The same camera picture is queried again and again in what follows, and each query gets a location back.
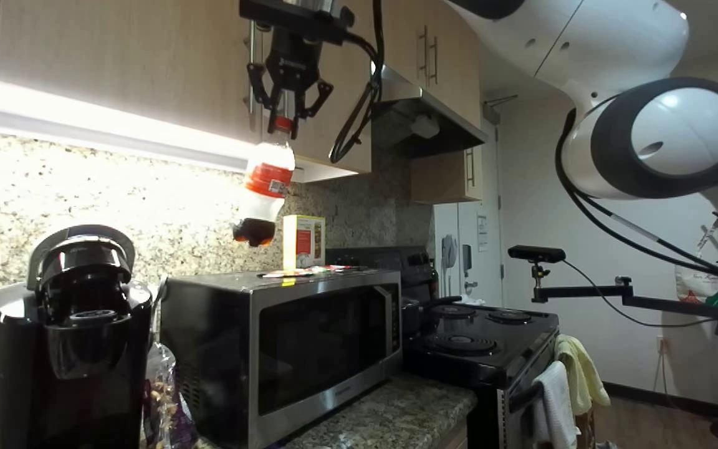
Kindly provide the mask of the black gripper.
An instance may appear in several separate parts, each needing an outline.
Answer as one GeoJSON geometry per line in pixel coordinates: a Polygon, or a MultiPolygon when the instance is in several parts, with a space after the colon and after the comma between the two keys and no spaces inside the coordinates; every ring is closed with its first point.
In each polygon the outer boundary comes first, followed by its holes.
{"type": "Polygon", "coordinates": [[[351,11],[341,0],[238,0],[238,14],[271,32],[271,48],[261,62],[246,62],[253,103],[266,113],[266,133],[273,133],[280,92],[293,92],[296,119],[314,118],[332,95],[332,82],[319,78],[322,45],[341,45],[351,27],[351,11]]]}

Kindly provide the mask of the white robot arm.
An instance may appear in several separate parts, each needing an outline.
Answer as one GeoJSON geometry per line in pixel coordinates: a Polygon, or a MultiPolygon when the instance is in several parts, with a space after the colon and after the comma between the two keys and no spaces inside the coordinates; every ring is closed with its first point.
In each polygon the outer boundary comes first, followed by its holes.
{"type": "MultiPolygon", "coordinates": [[[[574,110],[555,149],[570,194],[665,199],[702,194],[718,211],[718,82],[668,78],[688,21],[665,0],[445,0],[483,45],[559,87],[574,110]]],[[[380,48],[326,0],[238,0],[238,14],[271,31],[266,62],[248,62],[258,103],[314,84],[319,45],[380,48]]]]}

